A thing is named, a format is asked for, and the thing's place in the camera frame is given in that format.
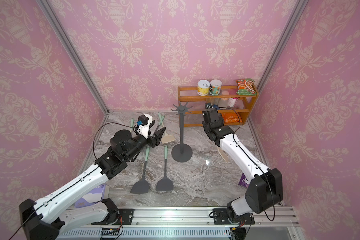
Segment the mint grey solid spatula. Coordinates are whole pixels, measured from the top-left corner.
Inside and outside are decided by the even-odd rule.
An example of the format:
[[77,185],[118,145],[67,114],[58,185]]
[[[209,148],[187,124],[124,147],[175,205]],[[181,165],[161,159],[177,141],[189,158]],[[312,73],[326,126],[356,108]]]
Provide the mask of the mint grey solid spatula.
[[164,156],[165,156],[164,176],[162,179],[160,179],[157,182],[156,191],[158,191],[158,192],[168,192],[168,191],[172,191],[174,189],[173,181],[170,180],[167,176],[167,165],[168,165],[168,146],[167,145],[165,145]]

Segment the mint grey ladle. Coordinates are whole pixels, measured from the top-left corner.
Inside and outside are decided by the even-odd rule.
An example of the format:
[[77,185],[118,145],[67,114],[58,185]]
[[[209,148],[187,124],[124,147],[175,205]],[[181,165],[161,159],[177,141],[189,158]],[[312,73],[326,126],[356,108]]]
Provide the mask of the mint grey ladle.
[[131,194],[146,194],[146,193],[148,193],[148,191],[150,189],[150,184],[148,183],[148,181],[145,178],[149,155],[150,155],[150,147],[147,147],[146,153],[145,153],[145,161],[144,161],[142,177],[139,181],[137,181],[133,185],[133,187],[130,191]]

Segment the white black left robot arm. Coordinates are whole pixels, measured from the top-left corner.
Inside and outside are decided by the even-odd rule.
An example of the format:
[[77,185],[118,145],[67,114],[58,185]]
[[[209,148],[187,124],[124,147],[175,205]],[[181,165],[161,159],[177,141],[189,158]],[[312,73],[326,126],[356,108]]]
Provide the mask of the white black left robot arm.
[[159,145],[166,128],[153,136],[120,130],[111,138],[107,152],[95,160],[82,174],[36,201],[27,199],[19,205],[21,227],[28,240],[54,240],[61,234],[84,225],[122,224],[119,209],[111,199],[103,199],[89,207],[69,207],[96,187],[114,178],[134,161],[144,147]]

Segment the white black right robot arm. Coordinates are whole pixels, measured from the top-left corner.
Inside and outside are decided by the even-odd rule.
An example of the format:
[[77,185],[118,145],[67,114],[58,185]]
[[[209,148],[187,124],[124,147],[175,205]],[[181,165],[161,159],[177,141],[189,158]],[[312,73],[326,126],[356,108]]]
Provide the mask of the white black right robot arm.
[[245,195],[227,204],[232,223],[243,222],[250,213],[260,214],[284,199],[281,172],[260,162],[226,126],[217,109],[203,111],[203,128],[209,139],[228,154],[242,170],[248,183]]

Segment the mint beige scraper spatula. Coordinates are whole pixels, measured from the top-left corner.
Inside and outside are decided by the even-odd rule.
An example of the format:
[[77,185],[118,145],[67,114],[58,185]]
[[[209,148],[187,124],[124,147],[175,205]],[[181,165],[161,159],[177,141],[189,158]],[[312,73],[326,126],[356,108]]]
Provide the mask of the mint beige scraper spatula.
[[220,156],[223,158],[223,160],[228,163],[229,162],[229,158],[228,156],[226,155],[226,153],[220,148],[218,147],[218,152],[220,154]]

